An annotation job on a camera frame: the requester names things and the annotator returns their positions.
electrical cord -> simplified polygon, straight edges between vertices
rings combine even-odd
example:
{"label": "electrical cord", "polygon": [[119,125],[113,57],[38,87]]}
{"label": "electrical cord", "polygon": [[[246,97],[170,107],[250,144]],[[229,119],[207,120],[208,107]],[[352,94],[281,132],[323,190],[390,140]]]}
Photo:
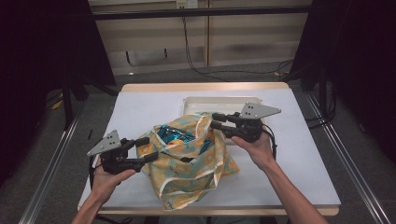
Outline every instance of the electrical cord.
{"label": "electrical cord", "polygon": [[232,221],[232,222],[227,222],[227,224],[235,224],[235,223],[241,223],[246,217],[241,217],[238,220]]}
{"label": "electrical cord", "polygon": [[93,176],[95,175],[95,169],[96,169],[96,167],[93,167],[93,162],[94,162],[93,157],[90,157],[90,164],[88,166],[88,173],[90,175],[90,186],[91,186],[91,189],[92,189],[92,186],[93,186]]}
{"label": "electrical cord", "polygon": [[213,72],[202,72],[202,71],[199,71],[198,69],[195,68],[195,66],[192,63],[192,59],[191,59],[190,47],[189,47],[189,39],[187,38],[186,18],[182,17],[182,20],[183,20],[183,27],[184,27],[184,38],[185,38],[185,43],[186,43],[187,61],[189,63],[190,68],[192,69],[192,71],[194,71],[194,72],[196,72],[196,73],[198,73],[198,74],[200,74],[202,76],[213,77],[213,78],[221,80],[221,81],[230,82],[230,80],[226,80],[226,79],[221,78],[221,77],[210,76],[210,74],[216,74],[216,73],[249,73],[249,74],[261,74],[261,75],[271,74],[271,73],[279,71],[280,69],[286,67],[290,62],[292,62],[292,60],[287,60],[287,61],[281,62],[278,65],[277,69],[272,70],[272,71],[266,71],[266,72],[253,72],[253,71],[240,71],[240,70],[219,70],[219,71],[213,71]]}
{"label": "electrical cord", "polygon": [[273,156],[274,156],[274,159],[276,160],[276,148],[277,148],[277,145],[276,145],[276,141],[275,141],[274,132],[272,131],[272,129],[271,129],[268,125],[263,124],[263,126],[265,126],[265,128],[267,128],[267,129],[269,130],[269,132],[268,132],[267,130],[262,129],[262,131],[263,131],[264,133],[266,133],[266,134],[270,137],[270,139],[271,139],[271,142],[272,142],[272,150],[273,150]]}
{"label": "electrical cord", "polygon": [[57,92],[56,94],[54,94],[53,96],[51,96],[49,99],[46,100],[46,102],[51,101],[53,99],[55,99],[55,97],[59,96],[62,94],[62,91]]}
{"label": "electrical cord", "polygon": [[334,85],[332,84],[332,94],[330,95],[330,104],[328,106],[328,111],[327,114],[325,115],[320,115],[320,116],[316,116],[312,119],[305,119],[307,122],[311,122],[311,121],[315,121],[315,120],[319,120],[320,123],[313,125],[313,126],[309,126],[308,129],[312,130],[315,129],[317,127],[323,126],[325,124],[330,123],[330,121],[332,121],[332,119],[335,117],[335,108],[337,106],[337,98],[336,98],[336,89],[334,87]]}
{"label": "electrical cord", "polygon": [[96,215],[95,219],[98,219],[98,220],[101,220],[101,221],[104,221],[104,222],[110,223],[110,224],[131,224],[132,221],[133,221],[132,217],[127,217],[123,221],[117,222],[117,221],[115,221],[113,219],[110,219],[108,217],[102,217],[102,216],[99,216],[99,215]]}
{"label": "electrical cord", "polygon": [[318,60],[312,60],[312,62],[306,63],[304,66],[298,68],[297,70],[289,73],[287,76],[282,77],[279,81],[283,82],[290,82],[294,79],[300,78],[302,74],[306,74],[309,72],[309,69],[312,67],[316,66],[318,63]]}
{"label": "electrical cord", "polygon": [[63,97],[60,97],[55,103],[50,104],[50,105],[47,105],[47,106],[45,107],[45,109],[48,109],[48,108],[50,108],[50,107],[52,107],[52,106],[58,104],[58,103],[61,102],[63,99],[64,99]]}

metal rail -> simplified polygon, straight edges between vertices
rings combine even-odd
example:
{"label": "metal rail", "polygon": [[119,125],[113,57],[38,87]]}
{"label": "metal rail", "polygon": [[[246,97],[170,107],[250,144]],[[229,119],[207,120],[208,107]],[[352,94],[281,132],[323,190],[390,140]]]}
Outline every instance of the metal rail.
{"label": "metal rail", "polygon": [[313,10],[315,11],[329,10],[330,8],[331,7],[312,7],[312,6],[187,8],[187,9],[163,9],[163,10],[123,11],[123,12],[111,12],[111,11],[94,12],[92,13],[92,17],[97,21],[104,21],[104,20],[127,20],[127,19],[148,19],[148,18],[171,18],[171,17],[308,13]]}
{"label": "metal rail", "polygon": [[35,219],[38,216],[38,213],[41,209],[41,206],[50,190],[50,185],[52,183],[52,179],[56,175],[56,171],[62,161],[65,151],[69,145],[69,142],[73,136],[74,130],[77,127],[79,118],[81,117],[82,111],[84,109],[85,101],[81,104],[78,109],[77,115],[75,116],[73,122],[69,126],[67,130],[64,131],[61,140],[59,141],[58,146],[55,149],[55,152],[52,156],[51,161],[47,167],[46,172],[43,174],[43,177],[35,190],[35,194],[27,205],[23,215],[20,219],[20,224],[25,223],[35,223]]}
{"label": "metal rail", "polygon": [[[308,93],[307,95],[309,104],[311,104],[312,109],[314,110],[317,116],[321,116],[321,112],[319,109],[318,99],[312,94]],[[382,207],[379,200],[376,198],[375,194],[371,190],[370,186],[367,184],[355,162],[350,157],[347,152],[347,148],[344,146],[340,137],[338,136],[335,129],[332,127],[330,123],[325,123],[325,119],[320,120],[323,123],[323,128],[326,134],[328,135],[332,146],[334,147],[336,153],[338,154],[341,162],[344,164],[349,177],[351,178],[353,184],[355,185],[358,193],[361,195],[364,203],[366,204],[368,210],[372,214],[375,223],[377,224],[390,224],[390,220]]]}

cabinet door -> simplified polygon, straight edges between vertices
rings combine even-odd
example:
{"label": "cabinet door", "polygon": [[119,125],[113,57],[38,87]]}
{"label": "cabinet door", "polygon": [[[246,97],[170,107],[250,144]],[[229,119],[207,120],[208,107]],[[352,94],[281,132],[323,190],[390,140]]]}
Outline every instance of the cabinet door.
{"label": "cabinet door", "polygon": [[[175,9],[176,1],[91,1],[93,12]],[[199,1],[205,7],[205,1]],[[186,19],[189,45],[205,45],[205,17]],[[127,50],[177,49],[185,47],[181,18],[154,18],[96,22],[107,52]]]}
{"label": "cabinet door", "polygon": [[[211,0],[209,6],[217,7],[281,7],[310,5],[311,1],[269,1],[269,0]],[[307,14],[268,14],[209,17],[209,61],[217,65],[228,57],[229,60],[283,61],[294,57],[297,50]],[[233,48],[232,53],[224,55],[225,48]],[[239,48],[247,54],[240,54]]]}

yellow floral bag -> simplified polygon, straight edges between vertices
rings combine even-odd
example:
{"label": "yellow floral bag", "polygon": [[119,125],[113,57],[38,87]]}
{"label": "yellow floral bag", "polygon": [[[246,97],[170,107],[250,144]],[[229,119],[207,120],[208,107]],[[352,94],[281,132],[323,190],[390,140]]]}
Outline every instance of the yellow floral bag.
{"label": "yellow floral bag", "polygon": [[[159,151],[158,160],[146,164],[146,174],[155,193],[167,211],[181,209],[202,199],[215,189],[222,176],[239,172],[228,153],[221,131],[210,128],[210,114],[185,115],[179,119],[154,126],[141,137],[149,137],[150,144],[136,149],[137,157]],[[179,139],[166,143],[159,136],[163,128],[190,133],[193,139]]]}

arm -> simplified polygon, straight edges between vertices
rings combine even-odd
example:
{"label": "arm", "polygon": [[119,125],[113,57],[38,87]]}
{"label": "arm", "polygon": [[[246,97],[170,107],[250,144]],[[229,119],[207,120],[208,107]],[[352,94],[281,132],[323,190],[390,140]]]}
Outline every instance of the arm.
{"label": "arm", "polygon": [[100,160],[98,160],[91,194],[79,209],[72,223],[92,223],[99,209],[110,199],[116,186],[134,174],[134,170],[126,170],[117,175],[111,175],[103,170],[102,166],[100,166]]}
{"label": "arm", "polygon": [[239,137],[232,140],[244,148],[256,165],[265,172],[273,186],[276,195],[285,207],[291,223],[328,223],[318,210],[305,196],[290,182],[275,161],[269,137],[263,133],[255,143],[248,143]]}

